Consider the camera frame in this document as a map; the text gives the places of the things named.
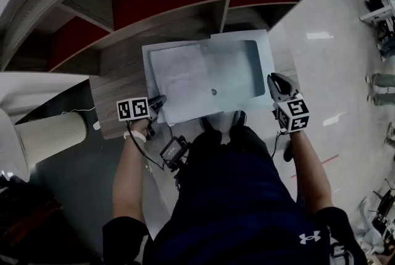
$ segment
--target person's right arm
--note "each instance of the person's right arm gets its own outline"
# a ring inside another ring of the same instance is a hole
[[[303,131],[290,133],[297,184],[311,213],[332,207],[331,186],[322,164]]]

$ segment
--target sheet of paper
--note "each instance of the sheet of paper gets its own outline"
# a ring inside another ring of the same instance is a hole
[[[163,112],[169,124],[221,111],[214,103],[200,45],[151,51],[150,58],[157,87],[167,97]]]

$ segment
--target white cable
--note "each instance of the white cable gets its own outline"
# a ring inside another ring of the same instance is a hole
[[[64,111],[61,114],[69,114],[70,112],[73,112],[73,111],[92,111],[93,109],[94,109],[94,107],[92,107],[91,109],[73,109],[71,111]]]

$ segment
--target white wristband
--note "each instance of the white wristband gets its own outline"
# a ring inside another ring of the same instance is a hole
[[[140,140],[142,140],[144,143],[147,142],[147,139],[144,135],[142,135],[141,133],[137,132],[137,131],[131,131],[131,134],[135,137],[135,138],[139,138]],[[126,140],[126,137],[130,135],[129,131],[125,131],[125,133],[123,134],[123,138]]]

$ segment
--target floor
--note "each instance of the floor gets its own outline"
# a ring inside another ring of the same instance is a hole
[[[392,60],[380,61],[374,30],[360,22],[359,16],[367,11],[364,0],[304,0],[270,32],[273,40],[275,35],[284,37],[283,43],[276,44],[277,50],[292,52],[311,113],[306,132],[324,163],[335,205],[349,215],[394,169],[395,151],[383,142],[395,108],[369,104],[366,97],[372,88],[364,80],[365,74],[394,72],[394,64]],[[85,107],[93,103],[89,99]],[[216,119],[224,132],[230,120],[231,114]],[[272,151],[277,125],[271,113],[247,111],[247,125]],[[156,142],[148,145],[151,156],[170,139],[167,127],[159,129]],[[188,141],[200,132],[196,120],[173,128],[174,135],[182,134]],[[99,132],[89,134],[88,148],[71,148],[55,161],[39,163],[37,170],[63,204],[77,234],[101,255],[101,226],[111,218],[110,190],[123,141],[105,141]],[[274,161],[282,181],[295,196],[294,164],[282,159],[286,139],[281,138]],[[163,173],[155,166],[151,170],[156,183],[147,170],[144,213],[150,214],[146,219],[155,234],[169,218],[177,190],[172,173]],[[154,214],[158,207],[160,212]]]

